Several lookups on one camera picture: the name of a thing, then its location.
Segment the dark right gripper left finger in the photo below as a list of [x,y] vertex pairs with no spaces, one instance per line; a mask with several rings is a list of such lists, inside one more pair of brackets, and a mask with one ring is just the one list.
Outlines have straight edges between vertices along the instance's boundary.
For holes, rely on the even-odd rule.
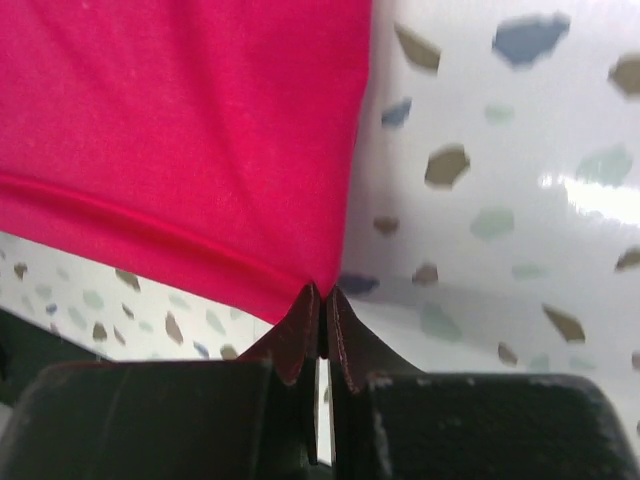
[[319,479],[317,289],[233,360],[58,363],[18,400],[5,479]]

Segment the magenta t shirt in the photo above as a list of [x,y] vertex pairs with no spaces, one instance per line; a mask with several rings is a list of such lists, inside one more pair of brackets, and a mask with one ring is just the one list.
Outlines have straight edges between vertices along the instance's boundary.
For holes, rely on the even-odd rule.
[[5,1],[1,228],[280,320],[337,281],[368,1]]

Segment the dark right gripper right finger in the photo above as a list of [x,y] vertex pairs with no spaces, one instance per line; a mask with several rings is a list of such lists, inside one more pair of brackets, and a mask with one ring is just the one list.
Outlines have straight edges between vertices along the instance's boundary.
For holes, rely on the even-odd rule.
[[326,300],[337,479],[635,479],[612,403],[555,374],[427,373]]

